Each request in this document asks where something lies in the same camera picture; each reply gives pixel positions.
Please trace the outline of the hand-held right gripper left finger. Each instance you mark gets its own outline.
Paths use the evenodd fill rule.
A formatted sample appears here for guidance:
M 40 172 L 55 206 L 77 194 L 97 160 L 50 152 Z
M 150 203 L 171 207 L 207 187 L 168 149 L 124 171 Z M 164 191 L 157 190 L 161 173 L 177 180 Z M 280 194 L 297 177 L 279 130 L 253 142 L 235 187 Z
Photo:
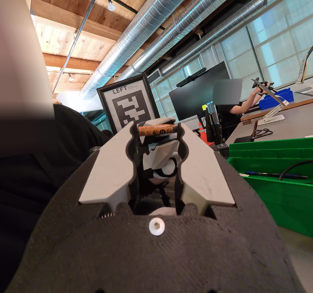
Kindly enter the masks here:
M 137 125 L 132 121 L 100 149 L 79 202 L 105 203 L 115 212 L 120 202 L 135 200 L 139 165 Z

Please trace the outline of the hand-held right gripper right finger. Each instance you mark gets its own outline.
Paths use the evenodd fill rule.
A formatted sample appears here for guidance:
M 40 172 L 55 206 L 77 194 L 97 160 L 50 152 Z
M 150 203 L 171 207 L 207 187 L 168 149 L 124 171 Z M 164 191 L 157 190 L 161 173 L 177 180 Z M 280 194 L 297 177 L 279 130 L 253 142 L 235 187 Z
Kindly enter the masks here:
M 177 215 L 189 203 L 195 204 L 201 215 L 209 205 L 235 205 L 214 151 L 185 123 L 178 124 L 177 137 L 181 158 L 175 180 Z

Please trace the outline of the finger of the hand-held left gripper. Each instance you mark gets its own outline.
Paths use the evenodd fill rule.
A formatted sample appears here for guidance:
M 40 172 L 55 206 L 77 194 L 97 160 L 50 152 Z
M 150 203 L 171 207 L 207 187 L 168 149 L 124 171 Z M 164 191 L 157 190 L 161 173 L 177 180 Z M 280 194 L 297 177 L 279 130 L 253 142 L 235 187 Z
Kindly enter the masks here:
M 178 154 L 179 141 L 172 140 L 156 147 L 149 151 L 149 154 L 143 154 L 143 170 L 157 170 L 163 168 L 170 158 L 175 158 L 177 163 L 180 163 Z
M 157 118 L 157 119 L 151 119 L 140 123 L 140 127 L 144 126 L 157 126 L 157 125 L 163 125 L 163 124 L 174 124 L 175 118 Z

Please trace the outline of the orange battery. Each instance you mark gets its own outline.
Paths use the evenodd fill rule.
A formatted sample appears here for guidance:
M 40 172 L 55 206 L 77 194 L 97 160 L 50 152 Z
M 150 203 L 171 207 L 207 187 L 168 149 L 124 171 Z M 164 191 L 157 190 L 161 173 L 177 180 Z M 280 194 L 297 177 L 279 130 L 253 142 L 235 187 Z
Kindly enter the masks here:
M 140 137 L 147 136 L 164 136 L 167 134 L 177 133 L 178 124 L 161 124 L 156 126 L 141 126 L 137 127 Z

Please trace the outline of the blue pen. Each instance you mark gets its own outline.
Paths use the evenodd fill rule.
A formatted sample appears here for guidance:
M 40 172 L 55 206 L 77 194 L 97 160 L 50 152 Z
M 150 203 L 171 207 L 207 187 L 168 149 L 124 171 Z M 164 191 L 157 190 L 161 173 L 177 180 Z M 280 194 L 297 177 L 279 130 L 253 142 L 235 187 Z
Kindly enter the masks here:
M 279 178 L 281 176 L 280 173 L 262 173 L 262 172 L 255 172 L 255 171 L 246 171 L 245 172 L 246 175 L 250 176 L 267 176 L 267 177 L 276 177 Z M 308 179 L 308 176 L 304 176 L 304 175 L 298 175 L 298 174 L 284 174 L 283 178 L 288 178 L 288 179 Z

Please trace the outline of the green plastic bin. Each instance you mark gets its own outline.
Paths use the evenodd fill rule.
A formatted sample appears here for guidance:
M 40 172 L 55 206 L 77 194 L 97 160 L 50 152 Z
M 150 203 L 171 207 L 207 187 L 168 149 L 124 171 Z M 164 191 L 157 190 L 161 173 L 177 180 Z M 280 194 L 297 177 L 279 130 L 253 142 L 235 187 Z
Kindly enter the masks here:
M 246 172 L 282 173 L 288 167 L 313 158 L 312 138 L 285 139 L 229 145 L 228 162 L 241 174 Z M 276 224 L 313 236 L 313 166 L 297 166 L 288 174 L 307 179 L 244 176 L 267 206 Z

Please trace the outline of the person's left forearm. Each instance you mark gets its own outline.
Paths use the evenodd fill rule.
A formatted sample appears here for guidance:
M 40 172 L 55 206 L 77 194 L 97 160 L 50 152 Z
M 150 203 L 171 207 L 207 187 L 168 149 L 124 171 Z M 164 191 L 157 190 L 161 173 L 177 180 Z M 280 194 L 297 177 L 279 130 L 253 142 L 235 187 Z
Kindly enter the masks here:
M 109 138 L 77 111 L 54 105 L 57 150 L 1 158 L 1 228 L 28 229 L 64 182 Z

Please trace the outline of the person's left hand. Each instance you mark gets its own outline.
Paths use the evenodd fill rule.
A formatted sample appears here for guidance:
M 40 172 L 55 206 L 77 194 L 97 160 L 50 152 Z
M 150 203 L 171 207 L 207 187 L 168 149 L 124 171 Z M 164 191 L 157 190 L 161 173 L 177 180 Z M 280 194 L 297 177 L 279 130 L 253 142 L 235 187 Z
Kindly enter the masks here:
M 170 158 L 162 168 L 153 171 L 153 176 L 156 179 L 171 178 L 176 175 L 177 169 L 177 160 L 175 158 Z

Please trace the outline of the small black device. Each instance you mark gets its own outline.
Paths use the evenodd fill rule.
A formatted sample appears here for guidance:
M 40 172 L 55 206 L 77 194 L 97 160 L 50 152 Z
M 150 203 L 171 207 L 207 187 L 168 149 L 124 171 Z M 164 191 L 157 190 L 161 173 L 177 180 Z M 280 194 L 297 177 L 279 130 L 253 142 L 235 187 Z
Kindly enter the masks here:
M 226 143 L 218 144 L 217 148 L 222 157 L 229 159 L 229 146 Z

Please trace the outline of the orange traffic cone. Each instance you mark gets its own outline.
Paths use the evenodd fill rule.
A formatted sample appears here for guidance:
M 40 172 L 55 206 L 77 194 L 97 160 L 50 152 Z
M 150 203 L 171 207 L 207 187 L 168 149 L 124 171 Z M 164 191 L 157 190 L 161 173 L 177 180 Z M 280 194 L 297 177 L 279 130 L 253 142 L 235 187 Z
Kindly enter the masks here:
M 204 128 L 201 124 L 201 122 L 199 121 L 198 122 L 198 125 L 199 125 L 199 128 L 198 130 L 196 131 L 196 133 L 200 136 L 200 138 L 202 139 L 202 141 L 204 141 L 207 145 L 211 146 L 214 144 L 214 142 L 208 142 L 207 141 L 207 135 L 206 135 L 206 132 L 204 131 Z

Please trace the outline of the large black television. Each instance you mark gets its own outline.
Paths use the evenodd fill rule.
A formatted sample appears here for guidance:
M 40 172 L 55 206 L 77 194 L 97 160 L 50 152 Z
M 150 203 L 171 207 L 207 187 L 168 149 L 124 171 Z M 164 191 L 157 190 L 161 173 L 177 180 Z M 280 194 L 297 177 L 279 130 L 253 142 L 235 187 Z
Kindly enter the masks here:
M 213 100 L 214 81 L 220 79 L 229 79 L 224 61 L 206 70 L 194 81 L 171 91 L 169 96 L 178 121 L 201 114 L 202 106 Z

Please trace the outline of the black webcam bar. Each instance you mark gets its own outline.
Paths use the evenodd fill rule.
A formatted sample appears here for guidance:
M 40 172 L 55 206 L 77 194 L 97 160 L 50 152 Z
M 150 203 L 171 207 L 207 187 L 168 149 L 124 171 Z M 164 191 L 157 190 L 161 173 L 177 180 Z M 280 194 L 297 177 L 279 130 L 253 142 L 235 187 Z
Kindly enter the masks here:
M 184 79 L 183 81 L 179 82 L 176 87 L 182 87 L 184 85 L 186 85 L 187 83 L 190 83 L 191 81 L 194 81 L 195 79 L 197 79 L 199 76 L 201 76 L 203 73 L 206 72 L 206 68 L 202 68 L 201 70 L 197 71 L 196 73 L 188 76 L 186 79 Z

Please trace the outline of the tilted board on white stand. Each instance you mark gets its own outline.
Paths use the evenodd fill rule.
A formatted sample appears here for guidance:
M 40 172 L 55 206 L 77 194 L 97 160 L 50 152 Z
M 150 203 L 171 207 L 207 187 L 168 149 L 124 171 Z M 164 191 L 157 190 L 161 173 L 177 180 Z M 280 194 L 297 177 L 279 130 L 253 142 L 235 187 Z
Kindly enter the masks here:
M 282 102 L 279 98 L 277 98 L 275 93 L 270 91 L 267 87 L 263 87 L 263 86 L 261 86 L 261 87 L 266 93 L 268 93 L 267 95 L 271 95 L 279 104 L 275 108 L 273 108 L 270 112 L 268 112 L 263 117 L 262 120 L 258 121 L 258 126 L 284 120 L 285 119 L 284 115 L 281 115 L 281 114 L 276 115 L 276 114 L 279 111 L 281 111 L 283 108 L 287 107 L 289 105 L 289 102 L 287 102 L 287 101 Z
M 310 48 L 310 50 L 306 53 L 306 55 L 304 56 L 304 59 L 301 63 L 301 66 L 300 66 L 300 70 L 299 70 L 299 75 L 296 79 L 296 84 L 303 84 L 304 81 L 305 81 L 305 75 L 306 75 L 306 70 L 307 70 L 307 60 L 310 56 L 310 54 L 312 53 L 313 51 L 313 46 Z

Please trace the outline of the blue plastic bin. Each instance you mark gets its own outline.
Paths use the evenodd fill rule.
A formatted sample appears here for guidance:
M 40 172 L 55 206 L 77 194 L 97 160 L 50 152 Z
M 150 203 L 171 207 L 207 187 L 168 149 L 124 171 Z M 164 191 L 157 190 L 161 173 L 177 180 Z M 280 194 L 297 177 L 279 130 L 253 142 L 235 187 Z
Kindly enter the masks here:
M 276 93 L 276 96 L 282 102 L 284 102 L 284 101 L 293 102 L 294 101 L 293 92 L 290 88 L 286 88 L 286 89 L 278 91 Z M 278 104 L 279 103 L 271 95 L 266 95 L 264 97 L 264 99 L 261 99 L 259 101 L 259 108 L 261 110 L 265 110 L 268 108 L 276 107 Z

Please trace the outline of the spiral silver duct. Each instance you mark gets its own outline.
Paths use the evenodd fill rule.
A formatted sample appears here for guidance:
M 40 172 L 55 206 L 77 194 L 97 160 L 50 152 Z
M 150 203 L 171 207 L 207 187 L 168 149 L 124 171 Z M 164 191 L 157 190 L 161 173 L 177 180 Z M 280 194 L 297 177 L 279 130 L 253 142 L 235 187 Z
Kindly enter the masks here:
M 184 0 L 147 0 L 80 91 L 83 100 L 96 95 Z
M 215 29 L 198 40 L 194 45 L 189 47 L 186 51 L 180 54 L 177 58 L 171 61 L 168 65 L 162 68 L 161 73 L 167 76 L 176 68 L 181 67 L 184 63 L 188 62 L 192 57 L 198 55 L 205 48 L 214 44 L 217 40 L 227 35 L 239 27 L 244 22 L 251 19 L 254 15 L 260 12 L 267 6 L 267 0 L 252 0 L 239 9 L 236 13 L 218 25 Z
M 117 81 L 141 74 L 225 1 L 192 0 L 175 21 L 117 78 Z

